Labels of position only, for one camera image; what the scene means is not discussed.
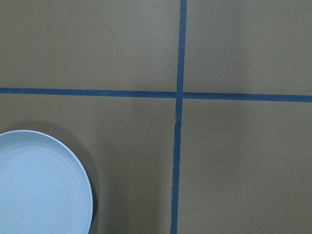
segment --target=white plate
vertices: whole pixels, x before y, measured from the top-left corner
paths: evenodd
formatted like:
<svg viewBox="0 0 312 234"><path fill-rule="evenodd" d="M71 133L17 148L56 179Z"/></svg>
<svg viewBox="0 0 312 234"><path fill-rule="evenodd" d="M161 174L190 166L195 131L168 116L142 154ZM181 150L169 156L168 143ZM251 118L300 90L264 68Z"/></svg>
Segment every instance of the white plate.
<svg viewBox="0 0 312 234"><path fill-rule="evenodd" d="M44 133L0 135L0 234L88 234L92 192L77 157Z"/></svg>

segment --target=blue tape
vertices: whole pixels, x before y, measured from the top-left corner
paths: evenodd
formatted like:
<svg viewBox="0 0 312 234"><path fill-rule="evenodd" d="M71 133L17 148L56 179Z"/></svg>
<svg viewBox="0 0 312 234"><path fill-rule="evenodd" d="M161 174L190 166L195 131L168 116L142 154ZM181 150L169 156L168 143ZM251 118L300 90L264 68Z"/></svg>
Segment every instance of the blue tape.
<svg viewBox="0 0 312 234"><path fill-rule="evenodd" d="M135 97L135 98L175 98L175 92L156 91L115 91L88 89L33 89L33 88L0 88L2 94L37 94L37 95L70 95L100 97Z"/></svg>
<svg viewBox="0 0 312 234"><path fill-rule="evenodd" d="M312 96L277 94L184 93L187 99L312 102Z"/></svg>
<svg viewBox="0 0 312 234"><path fill-rule="evenodd" d="M177 219L178 219L181 125L182 125L182 104L183 104L183 78L184 78L185 34L186 34L186 9L187 9L187 0L181 0L179 46L178 46L178 59L177 59L176 99L175 99L176 124L175 124L175 138L174 138L174 162L173 162L174 168L173 168L173 181L172 181L170 234L177 233Z"/></svg>

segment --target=light blue plate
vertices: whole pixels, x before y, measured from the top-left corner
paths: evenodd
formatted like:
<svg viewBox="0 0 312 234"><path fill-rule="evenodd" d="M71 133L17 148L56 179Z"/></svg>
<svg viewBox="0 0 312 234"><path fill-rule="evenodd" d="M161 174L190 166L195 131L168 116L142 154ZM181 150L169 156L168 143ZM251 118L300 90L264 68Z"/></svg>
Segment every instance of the light blue plate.
<svg viewBox="0 0 312 234"><path fill-rule="evenodd" d="M0 234L88 234L88 176L73 152L44 133L0 135Z"/></svg>

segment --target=plate surface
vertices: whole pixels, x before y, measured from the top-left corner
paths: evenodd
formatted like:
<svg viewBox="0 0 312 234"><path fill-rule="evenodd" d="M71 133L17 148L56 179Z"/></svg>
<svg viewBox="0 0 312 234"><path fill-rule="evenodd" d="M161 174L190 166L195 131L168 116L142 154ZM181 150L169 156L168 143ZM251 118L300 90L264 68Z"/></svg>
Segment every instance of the plate surface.
<svg viewBox="0 0 312 234"><path fill-rule="evenodd" d="M44 133L0 135L0 233L88 234L92 191L77 157Z"/></svg>

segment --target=dish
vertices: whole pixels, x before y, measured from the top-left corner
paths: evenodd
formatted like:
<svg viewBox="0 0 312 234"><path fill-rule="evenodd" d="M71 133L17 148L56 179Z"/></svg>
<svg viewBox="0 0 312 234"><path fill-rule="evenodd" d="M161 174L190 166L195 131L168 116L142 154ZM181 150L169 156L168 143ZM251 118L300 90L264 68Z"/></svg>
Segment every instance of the dish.
<svg viewBox="0 0 312 234"><path fill-rule="evenodd" d="M88 234L92 191L82 164L47 134L0 134L0 233Z"/></svg>

